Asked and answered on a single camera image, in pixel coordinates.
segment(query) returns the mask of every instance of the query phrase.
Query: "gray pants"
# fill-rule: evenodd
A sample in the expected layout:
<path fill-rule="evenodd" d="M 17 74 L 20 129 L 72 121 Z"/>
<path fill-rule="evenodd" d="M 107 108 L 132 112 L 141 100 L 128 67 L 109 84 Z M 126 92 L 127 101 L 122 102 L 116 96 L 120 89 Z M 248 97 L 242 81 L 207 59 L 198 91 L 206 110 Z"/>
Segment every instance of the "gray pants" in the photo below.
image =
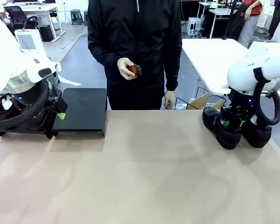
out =
<path fill-rule="evenodd" d="M 242 31 L 239 35 L 238 42 L 242 44 L 245 48 L 248 47 L 254 32 L 256 31 L 257 22 L 259 15 L 250 16 L 250 18 L 245 22 Z"/>

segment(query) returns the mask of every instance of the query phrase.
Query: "person's left hand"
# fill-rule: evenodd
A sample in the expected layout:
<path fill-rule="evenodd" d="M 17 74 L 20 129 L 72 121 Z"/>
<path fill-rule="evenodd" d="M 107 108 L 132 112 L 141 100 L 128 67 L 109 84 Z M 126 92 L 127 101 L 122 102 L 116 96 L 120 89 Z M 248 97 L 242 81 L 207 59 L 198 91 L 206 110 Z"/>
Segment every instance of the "person's left hand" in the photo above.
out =
<path fill-rule="evenodd" d="M 247 21 L 249 18 L 250 18 L 250 15 L 251 15 L 251 11 L 252 9 L 249 7 L 247 8 L 246 12 L 245 12 L 245 17 L 244 17 L 244 20 Z"/>
<path fill-rule="evenodd" d="M 171 110 L 175 103 L 174 91 L 166 91 L 165 93 L 165 104 L 164 107 L 166 110 Z"/>

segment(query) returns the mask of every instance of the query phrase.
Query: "black pole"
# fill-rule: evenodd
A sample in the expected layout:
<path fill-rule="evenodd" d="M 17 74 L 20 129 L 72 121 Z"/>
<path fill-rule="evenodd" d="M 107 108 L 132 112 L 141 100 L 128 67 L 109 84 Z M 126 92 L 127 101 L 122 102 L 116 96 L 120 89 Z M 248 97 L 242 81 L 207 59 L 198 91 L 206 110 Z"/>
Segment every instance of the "black pole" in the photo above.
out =
<path fill-rule="evenodd" d="M 229 15 L 229 19 L 228 19 L 228 22 L 227 22 L 227 27 L 226 27 L 226 30 L 225 30 L 224 35 L 222 37 L 223 40 L 227 39 L 228 29 L 229 29 L 231 19 L 232 19 L 232 16 L 233 16 L 233 12 L 234 12 L 234 9 L 235 9 L 236 5 L 237 5 L 237 0 L 233 0 L 230 15 Z"/>

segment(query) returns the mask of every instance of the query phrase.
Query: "black hose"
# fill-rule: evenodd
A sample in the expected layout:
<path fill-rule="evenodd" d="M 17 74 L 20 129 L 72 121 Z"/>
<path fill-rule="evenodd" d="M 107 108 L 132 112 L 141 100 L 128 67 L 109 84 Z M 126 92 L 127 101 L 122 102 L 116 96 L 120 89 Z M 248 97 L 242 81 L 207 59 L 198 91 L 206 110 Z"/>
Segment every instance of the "black hose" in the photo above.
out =
<path fill-rule="evenodd" d="M 0 120 L 0 130 L 16 127 L 30 119 L 32 119 L 45 105 L 49 97 L 48 83 L 45 81 L 38 82 L 36 85 L 40 85 L 41 94 L 35 104 L 33 104 L 28 110 L 19 116 L 14 118 Z"/>
<path fill-rule="evenodd" d="M 263 125 L 276 125 L 280 122 L 280 97 L 276 91 L 273 91 L 269 93 L 269 98 L 273 98 L 274 105 L 275 105 L 275 113 L 274 118 L 269 119 L 262 111 L 260 106 L 260 96 L 261 92 L 263 90 L 263 87 L 265 86 L 265 83 L 257 83 L 254 93 L 253 93 L 253 100 L 255 102 L 255 114 L 257 116 L 258 122 L 260 122 Z"/>

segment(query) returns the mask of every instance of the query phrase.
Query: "black pants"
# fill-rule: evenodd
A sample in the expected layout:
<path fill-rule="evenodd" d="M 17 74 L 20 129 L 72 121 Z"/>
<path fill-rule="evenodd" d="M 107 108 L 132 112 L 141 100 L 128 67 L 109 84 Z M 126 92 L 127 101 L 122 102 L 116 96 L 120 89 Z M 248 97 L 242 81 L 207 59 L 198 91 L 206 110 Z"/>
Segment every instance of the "black pants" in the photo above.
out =
<path fill-rule="evenodd" d="M 129 92 L 108 91 L 112 110 L 159 110 L 164 94 L 131 94 Z"/>
<path fill-rule="evenodd" d="M 280 7 L 275 6 L 272 23 L 269 28 L 269 34 L 271 35 L 271 37 L 274 36 L 274 33 L 275 33 L 279 23 L 280 23 Z"/>

